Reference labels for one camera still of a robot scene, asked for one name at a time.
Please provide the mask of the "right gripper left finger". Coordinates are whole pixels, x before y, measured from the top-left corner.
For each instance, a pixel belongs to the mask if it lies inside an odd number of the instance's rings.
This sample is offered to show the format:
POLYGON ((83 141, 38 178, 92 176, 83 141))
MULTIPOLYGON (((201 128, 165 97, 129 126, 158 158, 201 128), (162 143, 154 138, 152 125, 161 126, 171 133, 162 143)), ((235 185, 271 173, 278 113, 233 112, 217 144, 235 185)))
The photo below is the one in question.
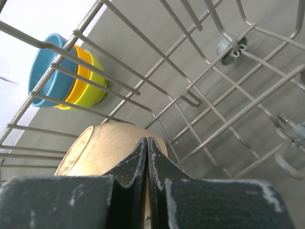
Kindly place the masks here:
POLYGON ((106 173, 115 178, 106 220, 107 229, 143 229, 147 177, 147 138, 106 173))

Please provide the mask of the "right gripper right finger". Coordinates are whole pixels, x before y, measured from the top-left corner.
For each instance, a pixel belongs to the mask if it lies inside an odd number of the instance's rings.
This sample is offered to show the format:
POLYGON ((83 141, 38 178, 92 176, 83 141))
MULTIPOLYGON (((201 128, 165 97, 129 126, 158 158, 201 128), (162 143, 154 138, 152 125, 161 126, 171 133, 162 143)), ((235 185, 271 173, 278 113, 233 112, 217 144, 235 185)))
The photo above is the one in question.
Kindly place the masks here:
POLYGON ((154 137, 148 138, 148 179, 152 229, 177 229, 177 204, 172 197, 174 181, 192 180, 161 150, 154 137))

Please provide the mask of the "tan speckled bowl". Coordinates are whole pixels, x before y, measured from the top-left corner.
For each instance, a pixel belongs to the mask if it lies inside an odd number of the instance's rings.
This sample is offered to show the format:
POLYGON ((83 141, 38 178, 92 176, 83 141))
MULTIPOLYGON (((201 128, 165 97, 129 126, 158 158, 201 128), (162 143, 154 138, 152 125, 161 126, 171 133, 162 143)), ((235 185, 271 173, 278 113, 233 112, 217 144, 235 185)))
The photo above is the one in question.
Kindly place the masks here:
POLYGON ((144 128, 123 122, 89 126, 71 145, 55 172, 56 176, 104 175, 137 146, 141 138, 153 137, 168 156, 163 139, 144 128))

